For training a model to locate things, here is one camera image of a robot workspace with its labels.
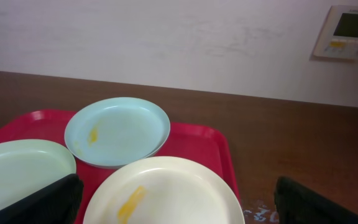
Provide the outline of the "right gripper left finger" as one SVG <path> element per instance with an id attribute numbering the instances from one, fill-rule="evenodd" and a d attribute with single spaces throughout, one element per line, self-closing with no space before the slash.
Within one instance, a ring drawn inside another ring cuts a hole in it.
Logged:
<path id="1" fill-rule="evenodd" d="M 80 209 L 84 183 L 77 174 L 64 178 L 0 210 L 0 224 L 72 224 Z"/>

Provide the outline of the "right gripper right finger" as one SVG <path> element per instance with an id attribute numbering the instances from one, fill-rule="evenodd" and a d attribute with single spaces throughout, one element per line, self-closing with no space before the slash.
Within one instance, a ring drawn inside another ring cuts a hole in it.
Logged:
<path id="1" fill-rule="evenodd" d="M 274 192 L 280 224 L 358 224 L 358 215 L 288 178 Z"/>

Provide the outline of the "light green plate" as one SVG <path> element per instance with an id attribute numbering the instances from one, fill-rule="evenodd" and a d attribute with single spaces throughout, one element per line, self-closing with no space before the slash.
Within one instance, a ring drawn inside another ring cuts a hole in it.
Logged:
<path id="1" fill-rule="evenodd" d="M 56 142 L 0 143 L 0 210 L 75 172 L 72 153 Z"/>

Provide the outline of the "light blue plate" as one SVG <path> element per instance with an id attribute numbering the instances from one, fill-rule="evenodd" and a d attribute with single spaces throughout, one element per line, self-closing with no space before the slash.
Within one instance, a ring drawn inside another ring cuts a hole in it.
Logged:
<path id="1" fill-rule="evenodd" d="M 170 120 L 158 105 L 117 97 L 92 103 L 69 120 L 64 140 L 79 160 L 117 169 L 155 155 L 170 134 Z"/>

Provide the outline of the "cream white plate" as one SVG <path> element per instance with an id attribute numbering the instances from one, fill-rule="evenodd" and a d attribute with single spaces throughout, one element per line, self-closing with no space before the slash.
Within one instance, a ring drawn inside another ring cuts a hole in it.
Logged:
<path id="1" fill-rule="evenodd" d="M 234 192 L 188 159 L 150 157 L 111 174 L 86 208 L 84 223 L 244 224 Z"/>

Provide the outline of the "red plastic tray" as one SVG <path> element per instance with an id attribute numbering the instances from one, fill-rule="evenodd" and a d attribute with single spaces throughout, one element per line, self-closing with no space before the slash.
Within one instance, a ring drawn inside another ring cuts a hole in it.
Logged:
<path id="1" fill-rule="evenodd" d="M 13 119 L 0 129 L 0 143 L 19 139 L 44 139 L 64 145 L 64 132 L 74 111 L 38 110 Z M 170 134 L 157 156 L 175 156 L 195 161 L 220 176 L 240 198 L 227 140 L 217 129 L 199 124 L 170 125 Z M 92 195 L 114 171 L 76 160 L 77 174 L 84 182 L 83 199 L 75 224 L 83 223 Z"/>

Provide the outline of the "white wall control panel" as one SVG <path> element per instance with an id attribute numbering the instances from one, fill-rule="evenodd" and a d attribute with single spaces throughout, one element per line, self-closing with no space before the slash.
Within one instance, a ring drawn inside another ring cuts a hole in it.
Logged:
<path id="1" fill-rule="evenodd" d="M 313 56 L 358 60 L 358 6 L 331 6 Z"/>

